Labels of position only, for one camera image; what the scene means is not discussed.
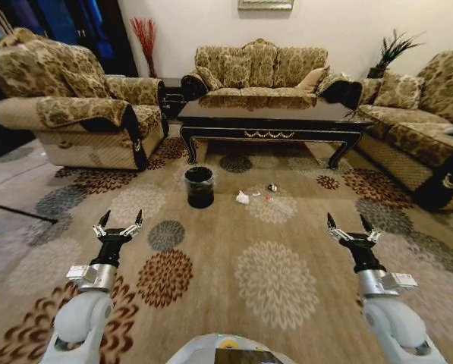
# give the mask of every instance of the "picture frame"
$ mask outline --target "picture frame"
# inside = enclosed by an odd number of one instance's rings
[[[238,10],[291,11],[294,0],[238,0]]]

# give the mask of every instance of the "bucket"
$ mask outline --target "bucket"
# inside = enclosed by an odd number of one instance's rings
[[[187,201],[195,209],[204,209],[214,202],[214,176],[206,167],[192,167],[184,173]]]

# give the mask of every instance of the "patterned rug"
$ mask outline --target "patterned rug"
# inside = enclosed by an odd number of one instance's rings
[[[164,363],[211,332],[299,363],[386,362],[360,315],[351,255],[326,232],[331,212],[347,231],[362,230],[359,213],[383,231],[377,256],[417,279],[402,299],[453,364],[453,213],[416,207],[356,152],[330,171],[331,153],[321,143],[211,142],[203,164],[215,202],[204,210],[187,204],[176,127],[143,173],[55,167],[37,141],[0,158],[0,204],[58,219],[0,210],[0,364],[39,362],[56,312],[77,294],[64,276],[98,253],[91,226],[107,209],[111,227],[139,209],[145,224],[121,251],[102,363]],[[235,202],[240,190],[250,204]]]

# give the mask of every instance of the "decorative branch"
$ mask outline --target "decorative branch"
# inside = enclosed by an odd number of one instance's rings
[[[153,46],[156,43],[157,26],[152,19],[133,17],[131,20],[132,28],[142,45],[142,52],[149,65],[149,76],[157,78],[157,73],[153,65]]]
[[[398,34],[396,29],[393,29],[393,39],[383,37],[383,44],[381,48],[381,60],[376,65],[376,68],[385,70],[390,63],[398,58],[407,49],[421,46],[425,43],[415,43],[422,34],[412,36],[408,39],[403,40],[406,33]]]

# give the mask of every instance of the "black cable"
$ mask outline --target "black cable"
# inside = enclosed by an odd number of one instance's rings
[[[0,209],[5,210],[5,211],[9,211],[9,212],[13,212],[15,214],[28,216],[30,218],[38,218],[39,220],[48,221],[48,222],[50,222],[52,224],[55,224],[56,222],[58,222],[58,220],[55,219],[55,218],[45,218],[44,216],[34,215],[34,214],[31,214],[30,212],[16,210],[16,209],[13,209],[13,208],[7,207],[7,206],[0,205]]]

